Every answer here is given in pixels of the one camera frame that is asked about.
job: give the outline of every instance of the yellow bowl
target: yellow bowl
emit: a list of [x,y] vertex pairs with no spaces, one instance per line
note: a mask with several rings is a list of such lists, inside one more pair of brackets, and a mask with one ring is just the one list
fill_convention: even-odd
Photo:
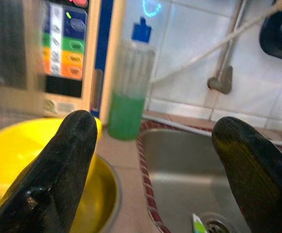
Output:
[[[22,122],[0,131],[0,199],[20,171],[56,133],[62,118]],[[101,122],[96,119],[98,140]],[[101,233],[112,225],[120,206],[118,176],[110,164],[94,154],[71,233]]]

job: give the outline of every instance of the dish soap bottle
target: dish soap bottle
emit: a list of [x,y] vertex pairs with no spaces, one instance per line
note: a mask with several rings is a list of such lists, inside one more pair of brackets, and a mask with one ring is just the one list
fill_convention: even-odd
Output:
[[132,41],[122,40],[118,50],[108,133],[120,140],[136,139],[139,133],[155,57],[150,33],[141,17],[140,24],[134,24]]

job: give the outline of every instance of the kitchen counter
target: kitchen counter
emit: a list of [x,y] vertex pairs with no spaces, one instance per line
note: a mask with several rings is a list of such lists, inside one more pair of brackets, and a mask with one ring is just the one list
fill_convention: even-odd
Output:
[[121,208],[110,232],[159,233],[147,212],[135,141],[116,140],[104,129],[97,151],[115,168],[122,186]]

